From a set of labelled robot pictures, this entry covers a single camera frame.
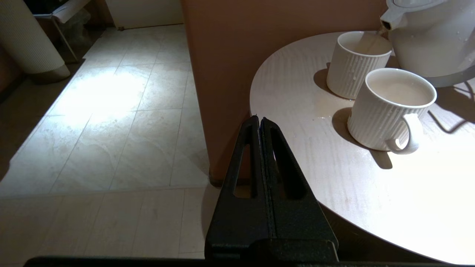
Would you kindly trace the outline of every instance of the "kettle spout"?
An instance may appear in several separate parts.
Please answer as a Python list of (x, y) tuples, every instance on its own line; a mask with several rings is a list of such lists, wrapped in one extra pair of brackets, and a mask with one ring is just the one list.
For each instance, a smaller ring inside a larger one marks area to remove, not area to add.
[(394, 30), (406, 25), (406, 16), (399, 10), (387, 10), (380, 18), (381, 24), (387, 30)]

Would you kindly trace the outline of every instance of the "tabletop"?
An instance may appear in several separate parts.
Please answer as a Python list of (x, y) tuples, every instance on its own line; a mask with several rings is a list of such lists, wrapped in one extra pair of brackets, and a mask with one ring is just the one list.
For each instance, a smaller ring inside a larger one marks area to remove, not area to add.
[[(359, 145), (346, 122), (353, 101), (326, 86), (341, 33), (272, 54), (251, 86), (253, 115), (279, 125), (315, 197), (386, 241), (437, 260), (475, 264), (475, 79), (437, 88), (410, 155)], [(391, 57), (388, 67), (397, 67)]]

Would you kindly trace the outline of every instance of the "mug handle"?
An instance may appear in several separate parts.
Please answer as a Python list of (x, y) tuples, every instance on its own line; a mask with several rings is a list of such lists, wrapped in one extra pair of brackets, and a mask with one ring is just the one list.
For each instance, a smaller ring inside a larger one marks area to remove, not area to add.
[(399, 155), (407, 155), (415, 152), (419, 146), (420, 141), (424, 136), (424, 130), (422, 130), (422, 124), (420, 123), (419, 117), (416, 113), (406, 114), (402, 116), (402, 120), (406, 123), (406, 126), (409, 129), (409, 141), (406, 147), (399, 148), (396, 143), (396, 139), (386, 140), (386, 145), (389, 147), (391, 152)]

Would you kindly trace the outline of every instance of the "white mug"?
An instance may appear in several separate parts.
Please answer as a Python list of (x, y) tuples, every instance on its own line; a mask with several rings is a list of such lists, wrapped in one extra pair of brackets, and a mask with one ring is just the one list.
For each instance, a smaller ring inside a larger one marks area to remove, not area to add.
[(436, 99), (435, 88), (419, 75), (395, 68), (373, 70), (361, 85), (348, 130), (368, 148), (413, 153), (424, 136), (420, 119)]
[(328, 70), (328, 88), (341, 97), (355, 99), (366, 74), (385, 67), (391, 52), (391, 43), (377, 34), (364, 31), (341, 34)]

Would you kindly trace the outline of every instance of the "beige tile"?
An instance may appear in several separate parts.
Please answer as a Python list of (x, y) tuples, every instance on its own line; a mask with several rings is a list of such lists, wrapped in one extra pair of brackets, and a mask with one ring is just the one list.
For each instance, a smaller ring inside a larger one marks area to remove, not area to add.
[(116, 67), (82, 68), (49, 112), (49, 115), (86, 114), (106, 110), (111, 103)]
[(187, 258), (187, 259), (204, 259), (205, 252), (190, 252), (190, 253), (179, 253), (178, 258)]
[(30, 79), (25, 80), (0, 104), (0, 117), (20, 119), (46, 115), (68, 82), (69, 78), (53, 84), (36, 85)]
[(87, 256), (130, 256), (143, 192), (108, 193), (86, 247)]
[(180, 253), (204, 251), (204, 240), (219, 189), (212, 186), (185, 190), (181, 219)]
[(2, 201), (9, 205), (11, 218), (0, 233), (0, 264), (22, 263), (37, 255), (61, 201), (62, 197)]
[(160, 51), (163, 34), (147, 33), (134, 36), (129, 49), (125, 53), (121, 66), (137, 64), (153, 64)]
[(129, 35), (104, 34), (84, 55), (81, 68), (118, 67), (132, 40)]
[(189, 63), (155, 65), (139, 110), (181, 108), (189, 69)]
[(145, 90), (153, 65), (121, 66), (117, 68), (112, 83), (104, 90), (103, 109), (135, 111)]
[(167, 33), (163, 37), (160, 52), (155, 63), (189, 62), (186, 33)]
[(167, 186), (181, 110), (138, 111), (111, 189)]
[(52, 116), (10, 162), (0, 196), (44, 194), (51, 190), (89, 116)]
[(183, 100), (183, 108), (199, 108), (198, 97), (196, 95), (195, 80), (193, 71), (189, 71), (188, 80), (186, 82), (185, 99)]
[(107, 190), (135, 112), (91, 116), (51, 192)]
[(122, 62), (125, 53), (103, 53), (94, 54), (91, 57), (87, 57), (82, 67), (94, 68), (94, 67), (118, 67)]
[(163, 88), (149, 83), (142, 97), (139, 110), (176, 109), (183, 107), (185, 88)]
[(183, 108), (171, 185), (206, 185), (208, 172), (208, 151), (200, 110)]
[(149, 191), (140, 211), (133, 257), (177, 257), (183, 189)]
[(139, 65), (139, 64), (153, 64), (157, 57), (158, 51), (154, 50), (147, 50), (144, 49), (143, 51), (128, 51), (122, 62), (120, 63), (121, 66), (131, 66), (131, 65)]
[(103, 196), (64, 197), (38, 255), (83, 255)]
[(0, 180), (42, 121), (38, 116), (0, 118)]

